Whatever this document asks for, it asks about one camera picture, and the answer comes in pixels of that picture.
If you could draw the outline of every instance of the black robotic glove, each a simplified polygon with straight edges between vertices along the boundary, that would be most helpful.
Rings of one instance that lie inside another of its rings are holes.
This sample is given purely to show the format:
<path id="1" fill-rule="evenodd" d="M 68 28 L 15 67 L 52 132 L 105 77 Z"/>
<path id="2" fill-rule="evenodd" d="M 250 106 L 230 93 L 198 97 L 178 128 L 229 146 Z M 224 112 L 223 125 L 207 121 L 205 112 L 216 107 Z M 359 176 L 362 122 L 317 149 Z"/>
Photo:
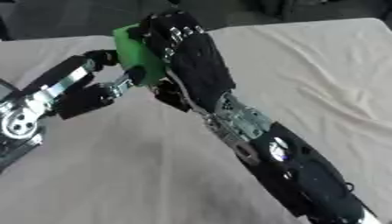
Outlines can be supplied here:
<path id="1" fill-rule="evenodd" d="M 150 15 L 140 24 L 138 35 L 170 68 L 168 78 L 191 108 L 213 113 L 219 98 L 235 88 L 213 39 L 188 13 L 169 10 Z"/>

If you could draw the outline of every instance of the black plastic part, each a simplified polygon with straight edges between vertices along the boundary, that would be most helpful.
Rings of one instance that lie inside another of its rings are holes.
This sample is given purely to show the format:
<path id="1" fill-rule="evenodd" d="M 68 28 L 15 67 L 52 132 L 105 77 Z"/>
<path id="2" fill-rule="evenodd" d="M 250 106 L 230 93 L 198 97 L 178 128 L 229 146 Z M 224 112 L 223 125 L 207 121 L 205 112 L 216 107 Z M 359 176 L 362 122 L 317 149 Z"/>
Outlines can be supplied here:
<path id="1" fill-rule="evenodd" d="M 220 97 L 235 83 L 212 38 L 195 34 L 184 40 L 174 54 L 171 69 L 183 81 L 191 99 L 213 113 Z"/>
<path id="2" fill-rule="evenodd" d="M 71 72 L 77 68 L 83 66 L 87 62 L 86 57 L 83 56 L 72 56 L 69 59 L 64 60 L 57 66 L 51 68 L 47 72 L 43 73 L 40 77 L 30 83 L 27 87 L 22 90 L 22 95 L 30 95 L 34 92 L 39 91 L 41 87 L 47 85 L 48 87 L 56 84 L 63 78 L 67 77 Z"/>
<path id="3" fill-rule="evenodd" d="M 142 66 L 133 66 L 131 69 L 127 70 L 125 74 L 128 75 L 134 85 L 138 86 L 144 80 L 146 71 Z"/>
<path id="4" fill-rule="evenodd" d="M 157 93 L 155 98 L 169 106 L 179 109 L 183 112 L 188 112 L 191 107 L 183 101 L 179 94 L 179 87 L 168 80 L 163 80 L 157 85 Z"/>
<path id="5" fill-rule="evenodd" d="M 104 66 L 112 67 L 118 64 L 115 50 L 98 50 L 85 52 L 84 55 L 95 62 L 95 72 L 100 72 Z"/>
<path id="6" fill-rule="evenodd" d="M 83 88 L 68 94 L 54 106 L 54 111 L 64 120 L 107 107 L 114 103 L 107 87 L 102 84 Z"/>
<path id="7" fill-rule="evenodd" d="M 270 145 L 276 137 L 288 144 L 290 159 L 279 162 L 272 157 Z M 244 165 L 295 216 L 317 218 L 317 223 L 357 223 L 363 218 L 362 203 L 350 192 L 339 171 L 280 123 L 274 123 L 251 145 L 262 162 L 258 166 Z"/>
<path id="8" fill-rule="evenodd" d="M 209 113 L 214 112 L 216 102 L 226 92 L 235 88 L 219 50 L 207 33 L 196 31 L 199 23 L 190 14 L 181 10 L 168 10 L 159 15 L 149 16 L 141 23 L 143 42 L 160 59 L 166 48 L 174 55 L 168 67 L 181 79 L 190 98 Z M 185 27 L 193 30 L 189 37 L 181 35 L 180 43 L 172 38 L 171 29 L 183 32 Z"/>

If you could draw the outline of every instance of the green block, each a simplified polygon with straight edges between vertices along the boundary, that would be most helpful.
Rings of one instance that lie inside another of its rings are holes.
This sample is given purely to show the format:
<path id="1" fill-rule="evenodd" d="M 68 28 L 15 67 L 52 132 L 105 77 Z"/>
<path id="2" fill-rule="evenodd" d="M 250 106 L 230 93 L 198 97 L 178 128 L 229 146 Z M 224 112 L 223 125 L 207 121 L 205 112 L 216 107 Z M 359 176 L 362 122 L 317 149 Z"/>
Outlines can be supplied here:
<path id="1" fill-rule="evenodd" d="M 129 37 L 127 30 L 138 26 L 139 24 L 133 24 L 114 30 L 115 47 L 124 71 L 134 66 L 142 66 L 146 69 L 147 74 L 138 86 L 153 86 L 165 77 L 165 64 L 143 43 Z"/>

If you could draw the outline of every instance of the robotic arm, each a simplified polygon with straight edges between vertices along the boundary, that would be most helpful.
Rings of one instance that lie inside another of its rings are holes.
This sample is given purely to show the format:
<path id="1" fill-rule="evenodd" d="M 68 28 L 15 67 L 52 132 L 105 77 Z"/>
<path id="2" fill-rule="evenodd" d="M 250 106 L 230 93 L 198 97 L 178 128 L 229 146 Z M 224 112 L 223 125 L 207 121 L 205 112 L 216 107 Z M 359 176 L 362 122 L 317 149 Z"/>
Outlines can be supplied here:
<path id="1" fill-rule="evenodd" d="M 106 107 L 144 76 L 144 69 L 135 66 L 114 82 L 88 86 L 94 72 L 117 63 L 116 51 L 73 56 L 7 96 L 0 103 L 0 172 L 43 143 L 42 119 L 68 119 Z"/>
<path id="2" fill-rule="evenodd" d="M 354 186 L 317 150 L 233 95 L 235 83 L 214 41 L 189 14 L 172 10 L 151 15 L 129 35 L 165 63 L 165 83 L 172 88 L 160 89 L 169 97 L 158 99 L 200 114 L 293 215 L 316 224 L 380 223 L 352 193 Z"/>
<path id="3" fill-rule="evenodd" d="M 380 223 L 317 150 L 235 97 L 214 41 L 189 14 L 151 15 L 116 30 L 115 43 L 116 51 L 65 60 L 0 102 L 0 171 L 42 144 L 45 117 L 75 117 L 113 104 L 133 86 L 148 86 L 161 102 L 198 113 L 294 216 L 315 224 Z M 91 84 L 94 73 L 118 63 L 123 76 Z"/>

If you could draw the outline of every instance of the white fabric surface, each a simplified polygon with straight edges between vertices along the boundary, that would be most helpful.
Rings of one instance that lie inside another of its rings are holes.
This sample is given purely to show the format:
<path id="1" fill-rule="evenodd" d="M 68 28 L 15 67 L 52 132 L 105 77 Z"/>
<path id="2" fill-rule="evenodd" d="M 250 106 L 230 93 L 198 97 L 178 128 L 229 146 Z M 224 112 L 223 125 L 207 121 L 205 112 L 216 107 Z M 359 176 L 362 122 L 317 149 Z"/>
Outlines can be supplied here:
<path id="1" fill-rule="evenodd" d="M 235 93 L 306 139 L 383 222 L 391 220 L 387 26 L 356 19 L 212 34 L 238 84 Z M 21 88 L 70 55 L 112 47 L 109 37 L 3 42 L 0 76 Z M 97 76 L 120 74 L 110 68 Z M 1 223 L 301 223 L 197 115 L 161 104 L 147 89 L 46 123 L 45 144 L 0 176 Z"/>

